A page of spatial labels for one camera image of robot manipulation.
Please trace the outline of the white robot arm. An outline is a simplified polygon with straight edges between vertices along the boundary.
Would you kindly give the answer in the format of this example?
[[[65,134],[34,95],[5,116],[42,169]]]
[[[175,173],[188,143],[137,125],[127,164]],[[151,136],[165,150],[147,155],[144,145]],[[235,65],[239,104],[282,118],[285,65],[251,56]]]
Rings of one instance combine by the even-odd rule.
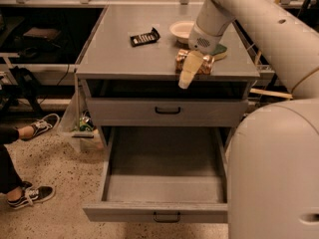
[[[236,19],[291,93],[236,129],[229,239],[319,239],[319,34],[271,0],[205,0],[188,42],[218,43]]]

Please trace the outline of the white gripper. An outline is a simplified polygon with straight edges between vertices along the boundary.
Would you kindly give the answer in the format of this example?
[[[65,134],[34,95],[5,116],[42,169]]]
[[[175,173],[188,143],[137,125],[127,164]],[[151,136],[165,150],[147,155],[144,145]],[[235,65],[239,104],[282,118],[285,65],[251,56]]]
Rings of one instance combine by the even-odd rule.
[[[220,39],[220,36],[206,34],[197,24],[193,25],[188,36],[188,46],[197,51],[190,51],[183,62],[178,82],[180,88],[186,90],[189,87],[203,63],[203,54],[213,53]]]

